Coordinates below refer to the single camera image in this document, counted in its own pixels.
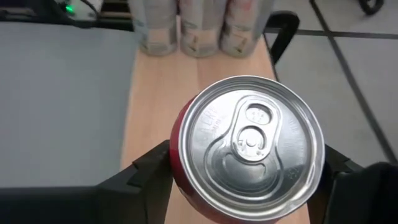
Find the silver aluminum lid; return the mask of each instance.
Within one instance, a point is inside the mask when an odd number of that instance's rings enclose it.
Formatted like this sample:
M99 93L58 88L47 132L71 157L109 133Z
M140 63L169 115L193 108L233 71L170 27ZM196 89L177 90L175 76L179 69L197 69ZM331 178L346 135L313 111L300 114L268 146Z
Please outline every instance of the silver aluminum lid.
M322 173L317 119L287 87L240 76L203 90L183 119L180 158L193 188L217 210L274 220L305 203Z

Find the wooden surface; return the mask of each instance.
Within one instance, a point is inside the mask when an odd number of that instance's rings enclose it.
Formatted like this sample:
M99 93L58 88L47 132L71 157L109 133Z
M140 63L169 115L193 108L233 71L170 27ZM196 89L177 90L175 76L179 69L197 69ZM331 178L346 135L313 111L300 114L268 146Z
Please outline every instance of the wooden surface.
M158 143L169 139L182 107L200 90L233 75L274 78L264 39L249 58L237 59L218 53L202 59L179 50L165 57L150 57L137 51L124 133L122 169ZM189 205L173 185L167 224L213 223ZM307 206L278 223L309 223Z

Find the can rim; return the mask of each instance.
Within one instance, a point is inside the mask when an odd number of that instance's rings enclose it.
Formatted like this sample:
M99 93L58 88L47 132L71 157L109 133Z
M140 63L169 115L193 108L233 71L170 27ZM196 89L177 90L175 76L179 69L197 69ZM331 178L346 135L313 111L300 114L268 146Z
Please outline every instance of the can rim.
M187 148L185 147L186 146L185 142L188 141L187 138L188 138L189 129L186 127L188 126L187 124L189 123L189 121L191 121L193 118L194 113L192 113L192 111L194 111L198 107L197 102L200 100L203 100L203 99L201 99L201 96L207 94L209 89L212 89L212 88L214 88L214 86L219 85L220 82L224 82L225 80L230 80L230 79L237 79L237 78L256 78L256 79L260 79L262 81L266 80L267 82L271 82L273 84L280 85L281 87L285 88L286 91L288 91L290 94L294 95L294 97L297 97L297 99L306 108L308 108L308 113L312 118L313 125L315 125L313 127L313 129L310 129L310 131L311 131L310 135L311 136L315 135L314 129L316 129L319 132L319 139L314 141L314 148L320 147L321 150L319 150L319 152L315 154L314 158L312 158L312 160L314 160L317 163L315 166L312 166L310 168L310 171L308 172L308 176L312 177L310 179L310 182L309 183L307 182L307 185L309 184L309 187L299 190L292 197L289 206L286 206L286 204L283 204L282 206L280 206L279 209L275 210L272 213L272 217L270 217L270 218L269 218L270 215L267 215L267 214L265 215L266 217L264 217L264 215L261 215L261 216L256 215L256 214L258 214L258 212L256 212L256 213L240 212L237 209L234 209L234 208L231 209L230 207L223 205L219 201L213 199L206 190L201 188L201 185L197 181L197 177L195 177L195 174L193 173L192 168L190 166L188 166L188 162L184 162L184 161L189 161L188 154L187 154ZM217 209L217 211L220 211L221 213L224 213L225 215L231 216L233 218L237 218L239 220L244 220L244 221L250 221L250 222L279 219L279 218L282 218L282 217L294 212L296 209L301 207L304 203L307 202L307 200L311 197L311 195L313 195L313 193L316 191L321 175L315 175L315 172L318 172L319 174L321 174L322 170L323 170L323 165L325 163L325 142L324 142L322 130L320 128L317 118L315 117L313 111L306 104L306 102L304 102L303 99L301 99L301 97L299 97L296 93L294 93L292 90L287 88L285 85L283 85L275 80L272 80L269 78L264 78L264 77L259 77L259 76L255 76L255 75L240 75L240 76L233 76L233 77L225 78L225 79L219 80L219 81L211 84L210 86L205 88L203 91L201 91L195 97L195 99L191 102L186 113L184 114L184 117L182 119L182 125L180 126L180 131L179 131L179 135L178 135L178 148L180 149L180 150L178 150L178 153L179 153L180 162L182 164L185 175L187 176L189 183L195 189L195 191L199 194L199 196L207 204L209 204L213 208Z

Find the pull tab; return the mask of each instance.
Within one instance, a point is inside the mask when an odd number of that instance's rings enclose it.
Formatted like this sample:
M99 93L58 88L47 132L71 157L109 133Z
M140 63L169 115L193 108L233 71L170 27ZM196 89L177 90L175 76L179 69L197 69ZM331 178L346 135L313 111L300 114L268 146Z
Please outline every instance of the pull tab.
M246 98L234 123L231 135L234 152L246 161L256 162L263 160L274 147L282 115L272 100L253 96Z

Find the soda can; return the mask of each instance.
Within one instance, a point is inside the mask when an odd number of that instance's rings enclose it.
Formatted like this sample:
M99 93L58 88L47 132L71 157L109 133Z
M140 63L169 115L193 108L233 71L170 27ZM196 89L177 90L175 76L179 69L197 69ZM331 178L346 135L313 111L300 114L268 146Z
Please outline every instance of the soda can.
M227 0L181 0L181 39L184 53L207 57L218 51Z
M317 189L318 121L286 86L255 76L212 84L181 110L170 137L174 179L218 223L275 223Z
M177 49L176 0L129 0L140 49L149 55L167 55Z
M274 0L230 0L221 35L221 49L247 57L256 47L271 14Z

